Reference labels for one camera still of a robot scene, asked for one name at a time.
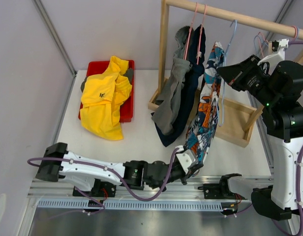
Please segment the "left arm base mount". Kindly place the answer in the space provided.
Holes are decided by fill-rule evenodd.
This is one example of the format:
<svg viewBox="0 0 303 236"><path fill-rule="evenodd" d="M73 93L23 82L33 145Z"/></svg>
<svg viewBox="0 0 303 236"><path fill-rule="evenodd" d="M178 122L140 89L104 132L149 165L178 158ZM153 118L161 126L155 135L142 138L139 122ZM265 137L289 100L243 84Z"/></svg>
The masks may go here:
<svg viewBox="0 0 303 236"><path fill-rule="evenodd" d="M116 186L109 182L96 179L92 189L90 191L83 191L83 193L93 198L114 198L116 194Z"/></svg>

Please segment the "yellow shorts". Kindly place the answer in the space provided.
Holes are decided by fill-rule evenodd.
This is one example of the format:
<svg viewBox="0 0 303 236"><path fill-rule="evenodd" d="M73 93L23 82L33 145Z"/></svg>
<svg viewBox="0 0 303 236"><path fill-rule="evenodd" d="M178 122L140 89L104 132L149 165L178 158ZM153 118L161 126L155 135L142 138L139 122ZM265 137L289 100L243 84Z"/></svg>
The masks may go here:
<svg viewBox="0 0 303 236"><path fill-rule="evenodd" d="M106 140L123 139L120 109L132 92L132 84L124 75L128 69L129 61L112 56L103 73L91 75L85 82L81 96L81 125Z"/></svg>

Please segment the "navy blue shorts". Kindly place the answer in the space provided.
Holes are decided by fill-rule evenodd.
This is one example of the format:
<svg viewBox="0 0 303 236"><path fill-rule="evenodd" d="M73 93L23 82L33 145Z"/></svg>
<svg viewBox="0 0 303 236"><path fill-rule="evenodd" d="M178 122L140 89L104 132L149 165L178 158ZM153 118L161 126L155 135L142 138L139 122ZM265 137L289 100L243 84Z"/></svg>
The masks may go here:
<svg viewBox="0 0 303 236"><path fill-rule="evenodd" d="M192 68L185 75L184 87L181 92L181 105L178 116L173 123L173 132L163 135L160 129L155 125L158 136L162 144L167 147L172 144L184 131L190 112L193 108L195 91L198 87L198 79L204 74L204 60L206 51L206 35L205 29L199 26L194 30L192 41L189 46L188 61Z"/></svg>

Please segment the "olive green shorts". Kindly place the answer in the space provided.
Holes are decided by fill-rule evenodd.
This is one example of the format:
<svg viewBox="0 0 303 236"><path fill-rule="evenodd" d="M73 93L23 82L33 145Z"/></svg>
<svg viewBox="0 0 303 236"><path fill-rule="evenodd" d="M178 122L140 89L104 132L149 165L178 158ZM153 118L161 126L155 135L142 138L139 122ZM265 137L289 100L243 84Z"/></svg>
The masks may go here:
<svg viewBox="0 0 303 236"><path fill-rule="evenodd" d="M132 68L127 69L127 71L123 74L123 76L125 76L129 80L129 83L132 84L133 77L134 77L134 70ZM80 86L81 92L84 91L87 78L88 77L86 76L85 79L83 80L83 82L81 83L81 86Z"/></svg>

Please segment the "patterned blue orange shorts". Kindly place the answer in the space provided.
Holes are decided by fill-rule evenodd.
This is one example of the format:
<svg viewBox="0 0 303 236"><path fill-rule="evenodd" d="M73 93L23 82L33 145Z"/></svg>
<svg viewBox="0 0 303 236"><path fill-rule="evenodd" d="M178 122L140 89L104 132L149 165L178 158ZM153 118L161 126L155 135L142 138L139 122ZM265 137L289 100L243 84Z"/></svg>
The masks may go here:
<svg viewBox="0 0 303 236"><path fill-rule="evenodd" d="M197 160L191 166L196 172L204 166L211 142L215 136L219 118L218 99L222 78L217 69L224 64L225 52L219 41L214 43L204 71L204 85L199 96L197 114L186 133L184 147L190 150Z"/></svg>

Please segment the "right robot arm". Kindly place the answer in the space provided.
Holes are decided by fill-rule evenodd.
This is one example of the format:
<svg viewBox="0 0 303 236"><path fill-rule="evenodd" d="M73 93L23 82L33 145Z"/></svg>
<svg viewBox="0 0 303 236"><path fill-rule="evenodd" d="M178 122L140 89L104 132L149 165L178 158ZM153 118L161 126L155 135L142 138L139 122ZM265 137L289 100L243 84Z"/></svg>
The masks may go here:
<svg viewBox="0 0 303 236"><path fill-rule="evenodd" d="M261 216L280 221L293 214L303 217L303 65L283 60L273 71L270 63L252 55L218 68L217 73L237 91L248 91L262 105L262 119L273 142L274 182L260 187L241 175L222 177L219 194L236 193L250 199Z"/></svg>

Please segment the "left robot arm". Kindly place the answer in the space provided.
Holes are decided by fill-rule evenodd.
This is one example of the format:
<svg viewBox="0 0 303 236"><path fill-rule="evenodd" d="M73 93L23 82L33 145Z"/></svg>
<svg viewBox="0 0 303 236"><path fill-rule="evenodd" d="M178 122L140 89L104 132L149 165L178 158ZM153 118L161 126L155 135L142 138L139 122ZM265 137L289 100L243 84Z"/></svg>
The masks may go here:
<svg viewBox="0 0 303 236"><path fill-rule="evenodd" d="M186 184L204 165L203 159L197 158L193 151L183 146L176 149L168 164L137 160L117 163L89 159L69 151L66 143L56 143L46 148L35 177L48 182L63 179L91 197L101 190L96 180L135 190L143 190L145 185L165 190L167 183L178 179Z"/></svg>

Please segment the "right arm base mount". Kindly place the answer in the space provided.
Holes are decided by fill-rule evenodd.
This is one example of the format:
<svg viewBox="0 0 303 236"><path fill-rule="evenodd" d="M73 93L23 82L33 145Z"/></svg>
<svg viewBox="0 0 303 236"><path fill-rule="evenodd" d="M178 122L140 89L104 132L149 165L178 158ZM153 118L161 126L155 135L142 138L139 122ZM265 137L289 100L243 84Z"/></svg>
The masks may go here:
<svg viewBox="0 0 303 236"><path fill-rule="evenodd" d="M206 183L197 187L197 189L203 192L205 199L235 200L238 197L236 193L229 190L228 186L219 183Z"/></svg>

